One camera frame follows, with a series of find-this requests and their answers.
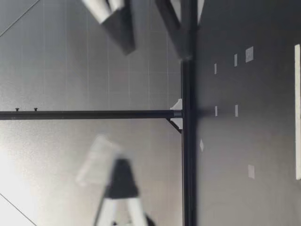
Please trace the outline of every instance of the white sticker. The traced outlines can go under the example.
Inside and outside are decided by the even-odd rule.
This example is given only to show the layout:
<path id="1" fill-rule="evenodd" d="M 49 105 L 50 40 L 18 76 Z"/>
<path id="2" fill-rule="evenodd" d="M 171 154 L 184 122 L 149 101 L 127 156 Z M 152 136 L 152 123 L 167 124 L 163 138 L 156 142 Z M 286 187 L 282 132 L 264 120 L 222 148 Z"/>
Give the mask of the white sticker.
<path id="1" fill-rule="evenodd" d="M 296 179 L 301 180 L 301 68 L 300 45 L 295 46 L 295 145 Z"/>
<path id="2" fill-rule="evenodd" d="M 234 55 L 234 66 L 237 67 L 237 54 Z"/>
<path id="3" fill-rule="evenodd" d="M 249 178 L 255 179 L 255 166 L 248 165 L 248 175 L 249 175 Z"/>
<path id="4" fill-rule="evenodd" d="M 201 152 L 204 151 L 204 143 L 203 140 L 201 139 L 200 143 L 199 143 L 199 147 L 201 148 Z"/>
<path id="5" fill-rule="evenodd" d="M 238 105 L 235 105 L 235 117 L 238 117 Z"/>
<path id="6" fill-rule="evenodd" d="M 253 46 L 246 49 L 246 63 L 254 60 L 254 48 Z"/>

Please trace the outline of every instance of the vertical metal post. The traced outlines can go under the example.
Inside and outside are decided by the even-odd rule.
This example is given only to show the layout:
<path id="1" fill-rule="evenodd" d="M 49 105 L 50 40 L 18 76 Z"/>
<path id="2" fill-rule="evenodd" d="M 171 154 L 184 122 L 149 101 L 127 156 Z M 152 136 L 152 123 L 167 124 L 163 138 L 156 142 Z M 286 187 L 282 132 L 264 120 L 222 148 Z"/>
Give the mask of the vertical metal post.
<path id="1" fill-rule="evenodd" d="M 187 58 L 182 60 L 183 98 L 183 214 L 184 226 L 197 225 L 197 98 L 196 42 L 197 0 L 182 0 L 182 44 Z"/>

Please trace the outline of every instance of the black metal pole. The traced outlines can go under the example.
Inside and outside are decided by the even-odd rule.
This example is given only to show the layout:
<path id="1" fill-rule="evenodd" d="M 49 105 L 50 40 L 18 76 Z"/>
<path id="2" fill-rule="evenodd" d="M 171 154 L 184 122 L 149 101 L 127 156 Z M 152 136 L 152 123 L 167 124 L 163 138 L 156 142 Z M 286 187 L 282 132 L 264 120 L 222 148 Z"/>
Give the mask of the black metal pole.
<path id="1" fill-rule="evenodd" d="M 182 111 L 174 110 L 0 112 L 0 120 L 169 119 L 181 117 Z"/>
<path id="2" fill-rule="evenodd" d="M 183 214 L 184 226 L 197 225 L 197 99 L 196 41 L 197 0 L 182 0 L 182 44 L 187 58 L 182 60 L 183 98 Z"/>

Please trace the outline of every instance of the gray surface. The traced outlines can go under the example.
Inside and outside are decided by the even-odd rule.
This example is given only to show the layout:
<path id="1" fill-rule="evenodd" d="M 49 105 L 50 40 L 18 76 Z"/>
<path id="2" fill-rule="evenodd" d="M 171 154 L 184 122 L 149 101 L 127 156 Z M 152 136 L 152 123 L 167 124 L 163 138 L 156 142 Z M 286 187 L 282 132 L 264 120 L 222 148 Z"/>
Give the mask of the gray surface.
<path id="1" fill-rule="evenodd" d="M 1 31 L 33 2 L 1 0 Z M 175 51 L 153 1 L 133 9 L 138 50 L 124 57 L 80 0 L 41 0 L 0 39 L 0 110 L 171 107 Z M 98 133 L 126 149 L 156 224 L 182 225 L 181 136 L 166 120 L 2 121 L 0 131 L 0 192 L 38 226 L 92 225 L 103 188 L 75 178 Z M 14 216 L 3 225 L 27 225 Z"/>
<path id="2" fill-rule="evenodd" d="M 97 134 L 132 160 L 143 209 L 156 225 L 182 225 L 182 140 L 166 120 L 1 121 L 0 131 L 0 192 L 38 226 L 93 225 L 104 187 L 82 187 L 76 176 Z M 122 210 L 116 220 L 126 223 Z M 0 215 L 3 225 L 14 220 Z"/>
<path id="3" fill-rule="evenodd" d="M 33 2 L 2 0 L 0 31 Z M 80 0 L 41 0 L 0 39 L 1 110 L 171 107 L 181 97 L 174 48 L 153 1 L 134 0 L 133 10 L 137 51 L 124 56 Z M 132 83 L 137 73 L 143 90 Z"/>
<path id="4" fill-rule="evenodd" d="M 300 8 L 294 0 L 205 1 L 198 101 L 212 115 L 202 118 L 198 129 L 198 143 L 202 139 L 204 144 L 198 155 L 200 226 L 301 225 L 294 157 L 294 45 L 301 43 Z M 251 46 L 254 60 L 246 63 Z M 255 179 L 249 178 L 248 165 L 255 167 Z"/>

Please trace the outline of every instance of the diagonal line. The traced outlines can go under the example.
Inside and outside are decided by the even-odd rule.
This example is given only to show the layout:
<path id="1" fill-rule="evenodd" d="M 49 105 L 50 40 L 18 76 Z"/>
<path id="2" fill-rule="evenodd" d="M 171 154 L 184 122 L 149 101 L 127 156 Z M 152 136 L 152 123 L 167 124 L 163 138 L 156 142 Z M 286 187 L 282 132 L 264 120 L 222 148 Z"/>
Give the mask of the diagonal line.
<path id="1" fill-rule="evenodd" d="M 8 26 L 7 29 L 5 29 L 1 34 L 0 34 L 0 38 L 12 27 L 14 26 L 26 13 L 28 13 L 39 1 L 41 0 L 37 0 L 36 2 L 34 2 L 25 12 L 23 12 L 18 18 L 17 20 L 15 20 L 10 26 Z"/>
<path id="2" fill-rule="evenodd" d="M 29 220 L 33 225 L 37 226 L 32 220 L 30 220 L 25 214 L 23 214 L 17 206 L 12 204 L 4 195 L 0 193 L 0 196 L 2 196 L 3 199 L 5 199 L 10 205 L 12 205 L 19 213 L 21 213 L 27 220 Z"/>

